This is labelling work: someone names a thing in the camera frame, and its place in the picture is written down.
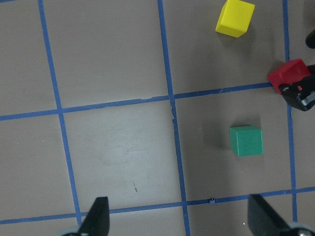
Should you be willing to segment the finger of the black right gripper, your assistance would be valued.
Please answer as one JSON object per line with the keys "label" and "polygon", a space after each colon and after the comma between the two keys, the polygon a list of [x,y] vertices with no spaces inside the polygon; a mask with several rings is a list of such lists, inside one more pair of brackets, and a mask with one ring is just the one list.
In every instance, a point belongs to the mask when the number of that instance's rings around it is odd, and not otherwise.
{"label": "finger of the black right gripper", "polygon": [[308,111],[315,105],[315,75],[279,86],[282,97],[288,105],[301,111]]}
{"label": "finger of the black right gripper", "polygon": [[315,48],[315,29],[307,35],[307,37],[305,39],[305,43],[306,43],[307,47],[309,47],[311,49]]}

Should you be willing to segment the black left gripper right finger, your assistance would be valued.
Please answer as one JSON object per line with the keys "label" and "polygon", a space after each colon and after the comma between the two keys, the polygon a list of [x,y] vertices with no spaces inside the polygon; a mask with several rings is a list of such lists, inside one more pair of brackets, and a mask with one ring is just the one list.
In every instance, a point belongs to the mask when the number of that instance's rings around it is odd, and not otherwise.
{"label": "black left gripper right finger", "polygon": [[260,195],[248,198],[248,227],[254,236],[289,236],[291,227]]}

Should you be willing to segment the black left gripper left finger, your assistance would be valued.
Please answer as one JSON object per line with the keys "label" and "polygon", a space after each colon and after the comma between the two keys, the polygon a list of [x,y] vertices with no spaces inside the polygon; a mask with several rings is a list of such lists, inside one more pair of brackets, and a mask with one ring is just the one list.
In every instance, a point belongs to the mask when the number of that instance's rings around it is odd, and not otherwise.
{"label": "black left gripper left finger", "polygon": [[109,229],[108,197],[97,197],[77,234],[79,236],[107,236]]}

